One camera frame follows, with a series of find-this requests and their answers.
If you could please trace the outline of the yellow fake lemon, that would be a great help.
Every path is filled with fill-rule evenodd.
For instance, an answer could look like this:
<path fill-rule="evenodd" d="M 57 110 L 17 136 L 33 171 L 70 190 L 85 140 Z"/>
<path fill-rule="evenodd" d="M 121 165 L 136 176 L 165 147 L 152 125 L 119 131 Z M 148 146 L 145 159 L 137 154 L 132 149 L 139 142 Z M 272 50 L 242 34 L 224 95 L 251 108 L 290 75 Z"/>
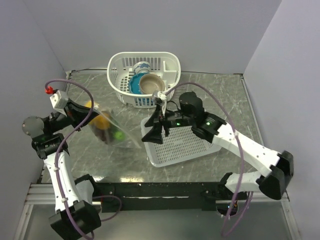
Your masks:
<path fill-rule="evenodd" d="M 94 109 L 95 108 L 95 103 L 90 100 L 90 101 L 86 102 L 84 106 L 87 107 L 87 108 Z"/>

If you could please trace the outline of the orange fake fruit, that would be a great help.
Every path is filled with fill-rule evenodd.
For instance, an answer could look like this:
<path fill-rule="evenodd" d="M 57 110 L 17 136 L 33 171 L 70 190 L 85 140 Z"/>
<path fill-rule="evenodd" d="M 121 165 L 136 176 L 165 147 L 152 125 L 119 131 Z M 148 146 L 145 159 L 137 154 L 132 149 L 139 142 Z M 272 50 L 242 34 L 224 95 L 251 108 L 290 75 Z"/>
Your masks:
<path fill-rule="evenodd" d="M 109 114 L 106 112 L 103 112 L 102 114 L 99 114 L 97 117 L 91 120 L 89 122 L 89 125 L 91 127 L 95 127 L 100 130 L 107 130 L 111 126 L 111 123 L 108 120 L 108 118 L 109 118 Z"/>

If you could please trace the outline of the polka dot zip top bag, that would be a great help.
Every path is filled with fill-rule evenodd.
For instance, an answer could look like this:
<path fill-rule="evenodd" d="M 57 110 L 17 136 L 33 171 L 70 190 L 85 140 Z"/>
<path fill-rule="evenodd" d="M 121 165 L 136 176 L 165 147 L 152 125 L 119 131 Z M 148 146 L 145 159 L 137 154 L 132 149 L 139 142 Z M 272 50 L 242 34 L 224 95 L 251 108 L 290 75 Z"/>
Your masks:
<path fill-rule="evenodd" d="M 128 149 L 141 149 L 141 144 L 138 142 L 137 138 L 134 137 L 130 131 L 123 126 L 122 124 L 120 124 L 116 118 L 116 116 L 114 115 L 114 112 L 111 108 L 109 107 L 101 107 L 99 103 L 94 102 L 94 109 L 92 114 L 102 114 L 103 112 L 108 113 L 109 117 L 108 120 L 111 123 L 110 128 L 108 128 L 109 130 L 109 134 L 113 137 L 113 134 L 115 131 L 122 131 L 125 133 L 125 140 L 123 141 L 118 141 L 115 140 L 113 137 L 113 142 L 110 144 L 107 144 L 108 146 L 112 146 L 112 147 L 117 147 L 117 148 L 128 148 Z"/>

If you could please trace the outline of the purple fake grapes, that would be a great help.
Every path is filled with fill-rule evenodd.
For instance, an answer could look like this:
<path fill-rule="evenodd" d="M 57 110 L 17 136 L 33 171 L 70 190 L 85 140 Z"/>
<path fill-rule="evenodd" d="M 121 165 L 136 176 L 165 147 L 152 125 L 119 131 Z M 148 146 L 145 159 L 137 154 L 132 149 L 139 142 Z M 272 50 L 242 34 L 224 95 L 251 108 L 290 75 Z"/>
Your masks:
<path fill-rule="evenodd" d="M 108 129 L 100 129 L 93 126 L 91 130 L 93 134 L 106 145 L 109 145 L 114 140 L 113 137 L 110 135 L 110 132 Z"/>

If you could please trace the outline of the green fake pepper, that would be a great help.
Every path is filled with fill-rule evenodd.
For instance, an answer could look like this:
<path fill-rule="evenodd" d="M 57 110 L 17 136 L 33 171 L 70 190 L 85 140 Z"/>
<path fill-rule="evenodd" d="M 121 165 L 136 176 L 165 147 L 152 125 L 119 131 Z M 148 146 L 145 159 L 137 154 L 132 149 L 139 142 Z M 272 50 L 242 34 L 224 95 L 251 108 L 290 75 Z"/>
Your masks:
<path fill-rule="evenodd" d="M 126 139 L 126 134 L 121 130 L 117 130 L 113 133 L 113 138 L 117 141 L 124 141 Z"/>

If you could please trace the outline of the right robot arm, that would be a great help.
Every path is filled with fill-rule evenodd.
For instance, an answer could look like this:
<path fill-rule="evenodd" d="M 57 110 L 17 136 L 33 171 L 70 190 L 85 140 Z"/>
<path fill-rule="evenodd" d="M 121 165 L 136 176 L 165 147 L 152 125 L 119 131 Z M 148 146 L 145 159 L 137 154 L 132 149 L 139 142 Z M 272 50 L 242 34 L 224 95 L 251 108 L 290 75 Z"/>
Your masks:
<path fill-rule="evenodd" d="M 255 168 L 255 172 L 225 174 L 218 188 L 222 198 L 230 199 L 236 192 L 261 192 L 273 200 L 282 198 L 294 175 L 290 152 L 269 149 L 238 132 L 230 121 L 207 112 L 193 91 L 180 95 L 180 108 L 175 111 L 167 110 L 163 91 L 155 91 L 152 97 L 156 107 L 145 123 L 150 130 L 142 142 L 162 145 L 171 129 L 186 127 L 197 138 L 230 151 Z"/>

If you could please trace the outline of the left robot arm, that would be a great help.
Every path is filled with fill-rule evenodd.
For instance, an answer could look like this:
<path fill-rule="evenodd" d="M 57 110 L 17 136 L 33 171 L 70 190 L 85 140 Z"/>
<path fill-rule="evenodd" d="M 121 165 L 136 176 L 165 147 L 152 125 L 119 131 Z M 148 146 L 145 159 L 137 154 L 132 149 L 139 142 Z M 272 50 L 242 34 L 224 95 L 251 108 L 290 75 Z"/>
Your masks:
<path fill-rule="evenodd" d="M 72 126 L 74 131 L 86 126 L 98 116 L 94 106 L 83 106 L 70 99 L 57 100 L 58 112 L 47 117 L 29 116 L 22 122 L 22 131 L 31 138 L 31 146 L 51 178 L 55 196 L 55 213 L 49 218 L 52 229 L 64 240 L 81 237 L 92 240 L 101 220 L 92 201 L 100 189 L 86 174 L 72 176 L 67 138 L 59 131 Z"/>

